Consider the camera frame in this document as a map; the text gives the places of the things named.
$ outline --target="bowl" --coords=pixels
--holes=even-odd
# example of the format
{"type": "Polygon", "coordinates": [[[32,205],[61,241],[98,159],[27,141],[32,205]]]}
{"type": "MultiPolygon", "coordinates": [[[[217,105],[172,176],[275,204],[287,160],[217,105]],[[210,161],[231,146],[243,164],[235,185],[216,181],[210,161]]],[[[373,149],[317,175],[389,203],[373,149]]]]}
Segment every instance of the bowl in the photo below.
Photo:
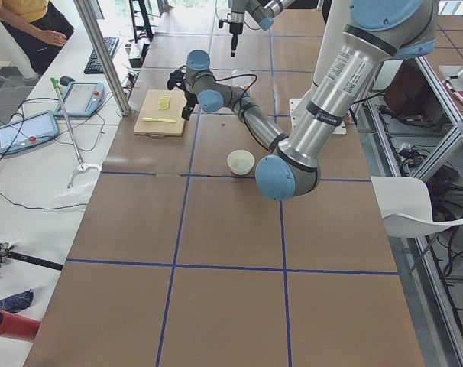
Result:
{"type": "Polygon", "coordinates": [[[251,171],[255,164],[255,158],[250,151],[239,149],[228,155],[226,163],[230,167],[231,172],[243,176],[251,171]]]}

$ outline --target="table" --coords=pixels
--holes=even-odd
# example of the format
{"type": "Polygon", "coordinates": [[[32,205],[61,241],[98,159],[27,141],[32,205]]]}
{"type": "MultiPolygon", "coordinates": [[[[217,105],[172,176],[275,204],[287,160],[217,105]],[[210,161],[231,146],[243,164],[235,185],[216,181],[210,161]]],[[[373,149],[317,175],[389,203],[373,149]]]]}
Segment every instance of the table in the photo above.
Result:
{"type": "MultiPolygon", "coordinates": [[[[176,8],[131,105],[202,48],[217,73],[260,74],[252,95],[286,127],[321,23],[286,12],[230,60],[212,12],[176,8]]],[[[26,367],[424,365],[352,127],[322,151],[313,193],[275,203],[225,166],[233,149],[267,153],[235,117],[197,110],[182,138],[154,140],[133,134],[137,115],[118,126],[26,367]]]]}
{"type": "MultiPolygon", "coordinates": [[[[118,35],[109,33],[104,22],[100,25],[104,34],[118,35]]],[[[50,78],[60,78],[65,74],[78,81],[103,82],[108,92],[108,84],[102,74],[83,74],[84,62],[89,59],[91,51],[92,47],[84,28],[78,27],[28,98],[56,98],[50,78]]],[[[123,64],[128,64],[123,47],[118,50],[114,61],[118,75],[123,80],[127,72],[123,64]]],[[[26,102],[24,114],[33,115],[47,109],[53,110],[55,106],[55,102],[44,100],[26,102]]],[[[96,115],[83,124],[82,120],[72,120],[79,146],[82,149],[94,146],[91,151],[81,152],[86,162],[102,163],[115,136],[120,118],[115,100],[108,95],[106,105],[100,110],[99,116],[96,115]]],[[[60,132],[66,131],[63,120],[58,122],[58,126],[60,132]]],[[[70,137],[68,133],[63,133],[57,140],[68,143],[70,137]]],[[[77,164],[73,147],[55,141],[33,150],[6,156],[0,162],[0,192],[14,202],[26,206],[51,208],[87,203],[99,172],[90,170],[77,175],[74,188],[68,190],[66,185],[69,175],[77,164]]],[[[0,242],[17,243],[18,247],[14,250],[16,252],[63,264],[85,208],[78,206],[74,209],[55,211],[27,210],[13,206],[0,197],[0,242]]],[[[60,273],[15,260],[10,260],[4,265],[0,273],[0,299],[33,289],[35,296],[32,306],[20,314],[41,320],[60,273]]],[[[0,365],[23,365],[31,345],[27,342],[0,338],[0,365]]]]}

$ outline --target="keyboard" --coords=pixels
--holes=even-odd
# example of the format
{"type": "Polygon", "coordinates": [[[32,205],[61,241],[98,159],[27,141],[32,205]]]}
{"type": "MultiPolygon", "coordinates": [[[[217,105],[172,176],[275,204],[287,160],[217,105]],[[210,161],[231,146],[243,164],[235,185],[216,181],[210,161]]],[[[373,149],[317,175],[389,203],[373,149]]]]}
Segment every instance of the keyboard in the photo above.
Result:
{"type": "MultiPolygon", "coordinates": [[[[116,50],[118,48],[118,37],[103,37],[106,49],[109,52],[109,56],[114,57],[116,50]]],[[[84,69],[84,74],[103,74],[102,65],[99,62],[96,51],[92,50],[91,57],[87,61],[86,68],[84,69]]]]}

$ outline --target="cutting board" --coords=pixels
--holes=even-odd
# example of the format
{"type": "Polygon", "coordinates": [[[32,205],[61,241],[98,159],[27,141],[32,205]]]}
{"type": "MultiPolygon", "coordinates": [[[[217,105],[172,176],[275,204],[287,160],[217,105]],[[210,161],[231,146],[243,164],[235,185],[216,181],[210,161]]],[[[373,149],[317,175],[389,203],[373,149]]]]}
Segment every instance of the cutting board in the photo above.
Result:
{"type": "Polygon", "coordinates": [[[136,135],[182,136],[185,120],[180,115],[185,104],[186,98],[182,90],[149,89],[141,106],[133,132],[136,135]],[[170,95],[169,108],[159,109],[158,101],[164,93],[170,95]],[[144,122],[142,120],[143,117],[172,119],[176,122],[144,122]]]}

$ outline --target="white chair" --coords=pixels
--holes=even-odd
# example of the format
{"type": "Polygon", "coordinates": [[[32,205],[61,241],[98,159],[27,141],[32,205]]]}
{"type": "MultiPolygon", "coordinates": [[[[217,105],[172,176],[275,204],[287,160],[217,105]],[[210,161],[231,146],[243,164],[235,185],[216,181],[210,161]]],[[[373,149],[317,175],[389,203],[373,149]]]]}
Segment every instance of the white chair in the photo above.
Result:
{"type": "MultiPolygon", "coordinates": [[[[416,238],[463,225],[463,218],[449,222],[433,221],[429,191],[425,183],[417,178],[371,176],[371,182],[389,236],[416,238]]],[[[431,249],[436,237],[432,237],[420,259],[409,270],[410,274],[431,249]]]]}

